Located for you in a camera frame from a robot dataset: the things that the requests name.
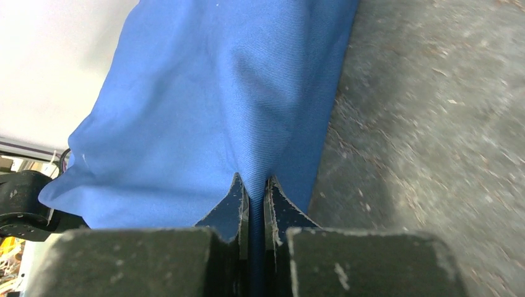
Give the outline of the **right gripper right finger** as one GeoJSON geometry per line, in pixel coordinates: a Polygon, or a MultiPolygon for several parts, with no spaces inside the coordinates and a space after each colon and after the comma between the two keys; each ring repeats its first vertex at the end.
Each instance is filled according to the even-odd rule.
{"type": "Polygon", "coordinates": [[[322,228],[266,183],[268,296],[467,296],[448,245],[421,231],[322,228]]]}

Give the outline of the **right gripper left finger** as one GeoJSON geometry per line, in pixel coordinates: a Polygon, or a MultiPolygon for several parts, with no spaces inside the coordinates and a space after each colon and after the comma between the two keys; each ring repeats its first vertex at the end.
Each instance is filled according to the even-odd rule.
{"type": "Polygon", "coordinates": [[[248,196],[235,175],[191,228],[77,229],[49,248],[27,296],[248,296],[248,196]]]}

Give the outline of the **blue surgical drape cloth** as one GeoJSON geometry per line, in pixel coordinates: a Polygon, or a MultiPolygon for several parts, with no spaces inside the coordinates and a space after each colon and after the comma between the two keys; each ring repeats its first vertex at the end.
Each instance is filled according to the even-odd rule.
{"type": "Polygon", "coordinates": [[[251,296],[263,296],[266,181],[306,211],[357,1],[140,1],[69,168],[39,201],[91,228],[192,226],[239,174],[251,296]]]}

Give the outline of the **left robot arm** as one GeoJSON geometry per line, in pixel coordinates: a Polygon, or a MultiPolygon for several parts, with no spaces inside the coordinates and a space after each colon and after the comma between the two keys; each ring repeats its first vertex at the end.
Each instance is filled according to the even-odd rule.
{"type": "Polygon", "coordinates": [[[44,242],[50,235],[86,228],[84,220],[55,210],[38,200],[51,182],[43,173],[27,170],[1,176],[1,237],[44,242]]]}

